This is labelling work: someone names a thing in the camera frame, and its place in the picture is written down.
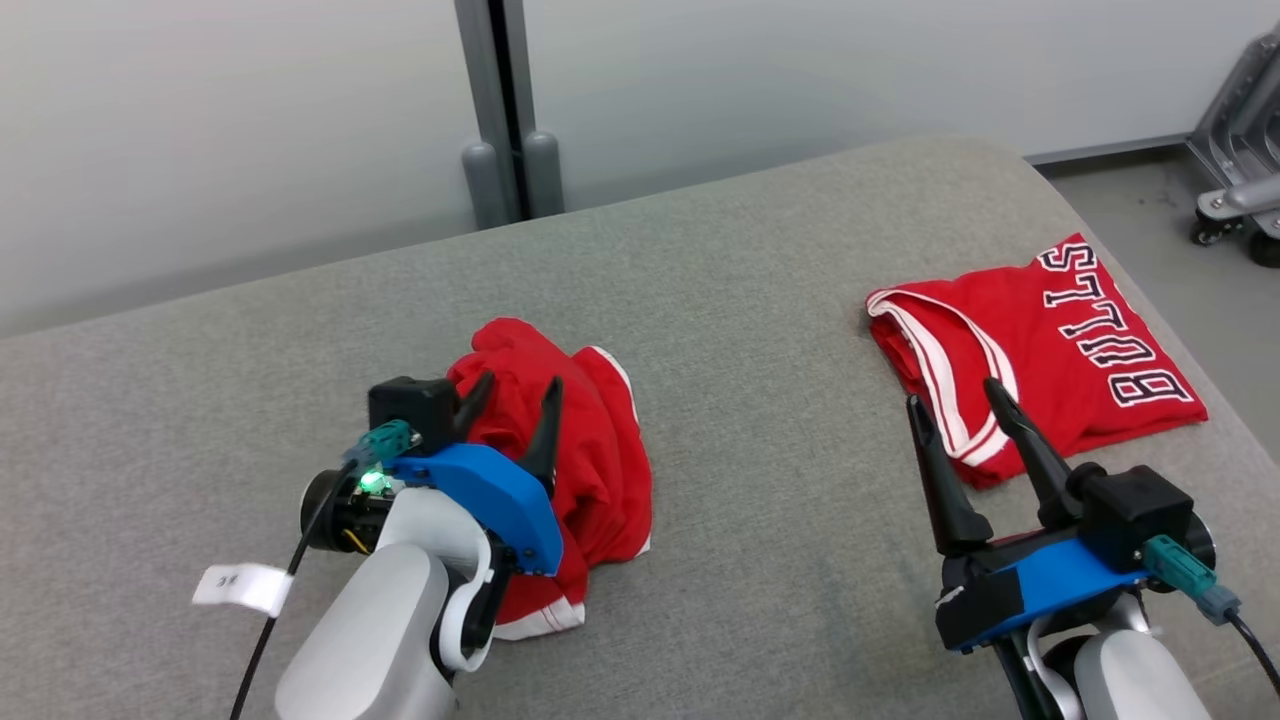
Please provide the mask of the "grey partition post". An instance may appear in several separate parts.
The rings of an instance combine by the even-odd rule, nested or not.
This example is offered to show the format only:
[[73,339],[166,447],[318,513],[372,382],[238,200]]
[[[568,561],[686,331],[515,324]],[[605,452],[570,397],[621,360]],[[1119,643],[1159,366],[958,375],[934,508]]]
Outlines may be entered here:
[[453,0],[480,140],[462,151],[475,222],[564,211],[561,146],[538,126],[524,0]]

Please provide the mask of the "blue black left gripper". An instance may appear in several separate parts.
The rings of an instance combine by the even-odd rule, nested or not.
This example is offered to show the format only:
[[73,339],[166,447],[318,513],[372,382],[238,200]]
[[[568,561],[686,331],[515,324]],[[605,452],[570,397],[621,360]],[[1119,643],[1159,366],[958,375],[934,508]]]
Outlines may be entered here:
[[[494,384],[494,373],[483,372],[461,397],[452,421],[454,442],[467,441]],[[489,446],[451,445],[426,457],[399,456],[388,465],[388,475],[407,487],[439,489],[511,547],[522,573],[556,577],[564,544],[550,498],[556,496],[563,389],[562,378],[554,375],[520,466]]]

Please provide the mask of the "red shorts with white hem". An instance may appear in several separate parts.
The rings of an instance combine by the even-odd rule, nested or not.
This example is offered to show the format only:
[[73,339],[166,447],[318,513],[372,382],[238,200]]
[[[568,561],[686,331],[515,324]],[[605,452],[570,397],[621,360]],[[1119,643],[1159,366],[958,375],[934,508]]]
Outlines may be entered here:
[[481,327],[447,375],[467,393],[485,373],[494,377],[492,398],[467,438],[512,459],[529,448],[552,379],[563,384],[550,501],[564,542],[559,571],[513,578],[494,635],[524,641],[567,632],[585,623],[590,571],[650,548],[653,473],[631,380],[604,348],[567,352],[511,316]]

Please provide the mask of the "red Bulls basketball jersey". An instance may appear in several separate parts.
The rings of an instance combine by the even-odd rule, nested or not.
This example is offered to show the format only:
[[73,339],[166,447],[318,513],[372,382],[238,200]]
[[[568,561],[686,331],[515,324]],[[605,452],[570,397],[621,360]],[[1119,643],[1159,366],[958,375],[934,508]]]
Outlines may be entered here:
[[1025,469],[989,407],[989,378],[1065,457],[1208,419],[1080,234],[1025,266],[877,290],[865,309],[902,387],[928,404],[945,452],[977,489]]

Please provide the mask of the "grey metal stand with casters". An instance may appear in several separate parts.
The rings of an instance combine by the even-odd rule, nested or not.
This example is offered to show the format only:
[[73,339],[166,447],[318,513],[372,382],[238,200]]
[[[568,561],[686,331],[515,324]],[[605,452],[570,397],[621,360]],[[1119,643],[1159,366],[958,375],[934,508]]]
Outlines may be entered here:
[[1192,242],[1243,232],[1251,260],[1280,269],[1280,26],[1245,47],[1187,146],[1219,184],[1196,200]]

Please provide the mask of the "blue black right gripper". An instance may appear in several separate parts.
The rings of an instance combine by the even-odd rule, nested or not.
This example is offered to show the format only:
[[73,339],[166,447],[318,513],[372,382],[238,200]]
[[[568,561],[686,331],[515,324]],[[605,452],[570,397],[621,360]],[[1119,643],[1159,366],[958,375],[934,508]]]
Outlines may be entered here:
[[905,402],[934,548],[943,556],[934,625],[942,646],[961,653],[1151,577],[1140,562],[1111,568],[1075,529],[1064,530],[1082,518],[1082,503],[1066,489],[1070,466],[998,379],[986,378],[983,389],[1025,468],[1046,530],[989,543],[992,527],[970,505],[931,410],[919,395]]

